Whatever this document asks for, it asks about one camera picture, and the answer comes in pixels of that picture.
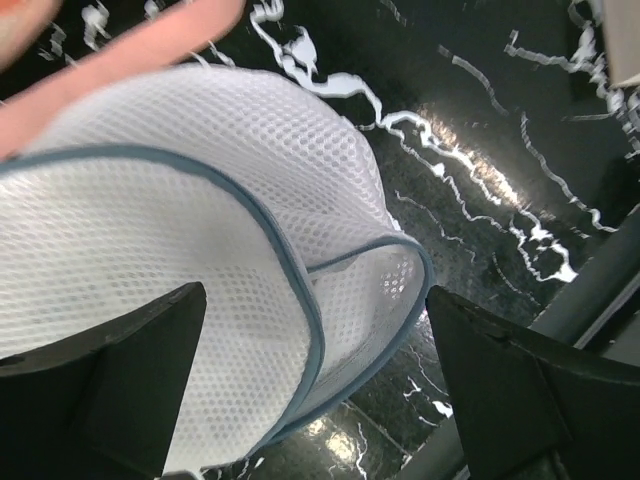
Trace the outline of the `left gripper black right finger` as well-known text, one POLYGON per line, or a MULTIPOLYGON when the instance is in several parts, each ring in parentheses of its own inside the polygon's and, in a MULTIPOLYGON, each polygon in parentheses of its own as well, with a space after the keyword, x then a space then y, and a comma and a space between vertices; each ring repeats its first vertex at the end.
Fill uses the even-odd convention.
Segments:
POLYGON ((426 307, 474 479, 636 479, 639 369, 441 287, 426 307))

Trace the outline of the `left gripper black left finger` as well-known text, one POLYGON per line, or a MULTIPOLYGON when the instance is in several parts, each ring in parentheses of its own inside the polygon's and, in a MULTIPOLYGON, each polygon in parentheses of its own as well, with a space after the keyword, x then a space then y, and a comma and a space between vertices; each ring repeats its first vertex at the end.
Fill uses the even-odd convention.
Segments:
POLYGON ((185 284, 1 361, 4 479, 162 476, 207 300, 185 284))

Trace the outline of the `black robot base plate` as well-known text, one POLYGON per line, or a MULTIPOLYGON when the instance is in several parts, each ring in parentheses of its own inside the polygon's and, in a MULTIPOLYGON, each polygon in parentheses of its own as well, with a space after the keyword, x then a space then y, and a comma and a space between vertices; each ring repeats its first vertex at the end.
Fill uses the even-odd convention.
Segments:
MULTIPOLYGON (((549 306, 525 328, 562 344, 638 367, 639 323, 633 319, 604 343, 610 322, 639 312, 639 216, 630 214, 549 306)), ((401 470, 403 479, 474 479, 452 416, 401 470)))

